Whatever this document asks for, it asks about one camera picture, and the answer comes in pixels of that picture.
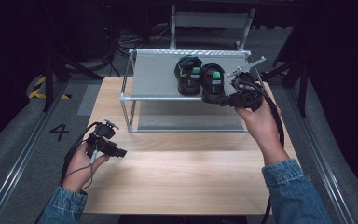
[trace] gray floor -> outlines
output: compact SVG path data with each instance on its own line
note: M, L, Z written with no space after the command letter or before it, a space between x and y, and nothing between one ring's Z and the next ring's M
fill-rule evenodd
M252 29L247 39L245 49L252 52L258 59L265 56L267 60L257 66L259 71L272 70L272 62L282 47L291 29ZM240 31L224 30L222 33L212 35L209 30L192 29L178 32L178 49L227 49L235 50L234 42L241 36ZM161 35L158 42L144 46L145 49L167 49L169 36ZM116 55L113 66L123 75L127 58ZM110 67L97 72L101 76L115 76ZM282 117L290 138L295 147L298 159L305 174L312 179L316 189L326 205L334 223L341 223L339 212L332 203L329 191L326 190L324 180L317 169L311 153L311 145L304 134L300 122L296 119L296 108L289 103L292 90L285 90L280 81L282 77L273 78L269 84L272 88L278 106L282 110ZM78 136L86 128L92 106L101 81L90 80L83 75L75 75L65 87L65 94L71 94L70 100L58 100L51 110L47 122L40 130L40 136L35 140L30 159L25 162L24 170L18 175L18 182L13 190L7 192L6 201L2 201L0 210L0 223L33 223L39 212L43 209L60 179L63 156ZM34 133L38 121L43 118L42 112L44 100L31 99L20 114L7 125L0 134L0 189L4 185L6 177L10 176L10 170L16 164L17 158L27 145L27 141ZM351 172L343 159L337 143L330 132L324 117L318 97L309 85L306 104L306 122L315 137L317 145L328 162L329 167L337 180L343 201L348 206L352 221L358 223L358 180ZM65 123L69 131L61 141L58 141L56 133L49 131L60 124ZM89 215L83 216L83 223L117 223L119 214L116 215ZM249 223L259 223L261 216L248 216ZM274 223L271 217L268 223Z

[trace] cuff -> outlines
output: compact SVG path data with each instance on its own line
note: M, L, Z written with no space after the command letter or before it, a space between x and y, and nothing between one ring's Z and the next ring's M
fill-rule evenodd
M261 171L267 187L284 184L304 176L295 159L280 161L270 166L263 167Z
M82 213L86 206L87 198L88 194L85 191L74 193L71 190L57 187L49 203L59 209Z

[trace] printed number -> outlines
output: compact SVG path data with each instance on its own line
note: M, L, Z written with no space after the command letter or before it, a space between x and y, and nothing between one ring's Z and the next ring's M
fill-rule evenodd
M58 141L60 142L60 141L61 141L61 138L62 138L62 135L63 135L64 133L69 133L69 131L66 131L65 128L66 128L66 124L62 123L62 124L60 124L58 127L52 129L52 130L50 131L50 133L59 133L60 135L58 136Z

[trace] person's left hand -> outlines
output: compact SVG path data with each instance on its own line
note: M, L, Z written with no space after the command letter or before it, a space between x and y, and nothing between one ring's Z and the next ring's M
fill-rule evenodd
M69 189L75 193L80 193L80 191L83 189L83 186L87 182L89 182L91 177L97 171L98 167L100 167L104 162L109 160L109 156L102 155L96 158L95 162L91 166L89 166L90 157L87 155L88 149L89 149L89 145L87 143L83 143L77 147L74 157L71 159L71 162L69 163L68 169L66 171L67 177L64 179L62 183L63 188Z

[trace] person's right hand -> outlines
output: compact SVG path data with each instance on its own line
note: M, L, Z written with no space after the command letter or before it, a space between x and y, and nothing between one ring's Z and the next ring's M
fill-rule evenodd
M280 143L277 124L272 117L269 104L264 98L256 111L244 108L235 108L235 111L245 121L249 134L260 146L266 165L289 159Z

